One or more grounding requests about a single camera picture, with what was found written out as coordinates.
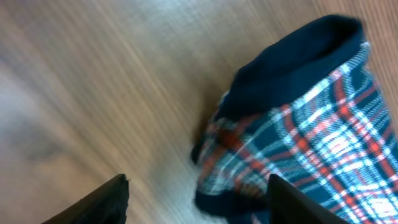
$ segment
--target brown wooden surface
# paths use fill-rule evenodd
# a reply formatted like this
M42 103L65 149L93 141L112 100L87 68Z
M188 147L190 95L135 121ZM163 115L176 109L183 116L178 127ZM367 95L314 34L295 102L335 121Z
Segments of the brown wooden surface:
M234 72L322 15L366 23L398 121L396 0L0 0L0 222L40 223L117 173L127 223L218 223L188 160Z

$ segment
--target checkered pattern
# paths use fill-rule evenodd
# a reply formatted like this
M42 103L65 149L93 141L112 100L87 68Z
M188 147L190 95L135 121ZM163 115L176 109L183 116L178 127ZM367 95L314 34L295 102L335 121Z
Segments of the checkered pattern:
M211 123L198 190L260 197L277 174L347 222L398 223L396 139L364 67L368 51L361 44L357 55L292 103L237 123Z

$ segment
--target plaid pattern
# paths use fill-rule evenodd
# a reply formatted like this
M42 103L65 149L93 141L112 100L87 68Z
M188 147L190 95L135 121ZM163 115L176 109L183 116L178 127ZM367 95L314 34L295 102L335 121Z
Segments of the plaid pattern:
M369 44L292 103L209 124L198 191L253 197L277 174L350 223L398 223L398 151ZM352 75L352 71L361 72Z

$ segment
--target wood grain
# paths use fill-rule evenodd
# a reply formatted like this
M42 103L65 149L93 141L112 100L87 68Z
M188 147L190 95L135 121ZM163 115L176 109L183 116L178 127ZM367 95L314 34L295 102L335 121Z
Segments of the wood grain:
M127 223L222 223L188 154L234 72L320 16L361 18L398 124L395 0L0 0L0 221L40 223L117 173Z

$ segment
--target folded shirt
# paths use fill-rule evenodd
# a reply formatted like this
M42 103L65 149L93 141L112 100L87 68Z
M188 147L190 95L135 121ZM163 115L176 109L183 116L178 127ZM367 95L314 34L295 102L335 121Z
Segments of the folded shirt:
M266 223L277 174L349 223L398 222L398 149L368 53L361 23L331 15L241 68L192 151L197 207Z

